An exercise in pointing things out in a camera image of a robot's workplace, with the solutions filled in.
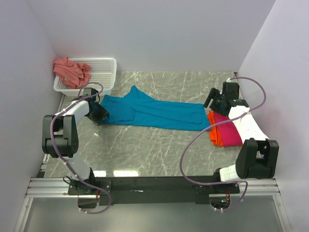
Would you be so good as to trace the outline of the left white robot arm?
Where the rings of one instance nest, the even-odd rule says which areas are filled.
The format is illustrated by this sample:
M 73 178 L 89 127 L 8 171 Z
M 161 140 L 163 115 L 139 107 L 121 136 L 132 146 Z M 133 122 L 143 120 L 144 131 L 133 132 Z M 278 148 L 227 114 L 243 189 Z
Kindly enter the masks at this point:
M 63 162 L 70 171 L 69 185 L 85 194 L 96 190 L 93 170 L 78 154 L 79 138 L 77 122 L 87 117 L 96 126 L 109 117 L 100 104 L 100 92 L 91 87 L 80 90 L 71 104 L 55 115 L 46 115 L 42 121 L 42 150 Z

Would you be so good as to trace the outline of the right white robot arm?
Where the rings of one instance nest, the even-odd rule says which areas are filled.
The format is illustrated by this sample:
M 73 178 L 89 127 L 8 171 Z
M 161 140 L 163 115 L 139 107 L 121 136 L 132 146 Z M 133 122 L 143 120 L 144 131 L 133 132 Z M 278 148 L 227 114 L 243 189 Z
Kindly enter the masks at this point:
M 238 83 L 225 81 L 222 90 L 212 88 L 204 107 L 210 108 L 207 118 L 212 126 L 209 135 L 213 145 L 241 148 L 234 165 L 216 171 L 213 190 L 224 192 L 229 181 L 273 178 L 279 144 L 261 131 L 248 103 L 239 97 Z

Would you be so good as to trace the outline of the blue t shirt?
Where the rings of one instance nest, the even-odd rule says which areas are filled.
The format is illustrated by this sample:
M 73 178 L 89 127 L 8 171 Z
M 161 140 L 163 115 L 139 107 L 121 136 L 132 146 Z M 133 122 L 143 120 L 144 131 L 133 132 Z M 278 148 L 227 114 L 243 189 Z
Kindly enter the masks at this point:
M 101 106 L 109 112 L 105 124 L 201 131 L 210 126 L 201 103 L 155 100 L 136 86 L 123 97 L 105 95 Z

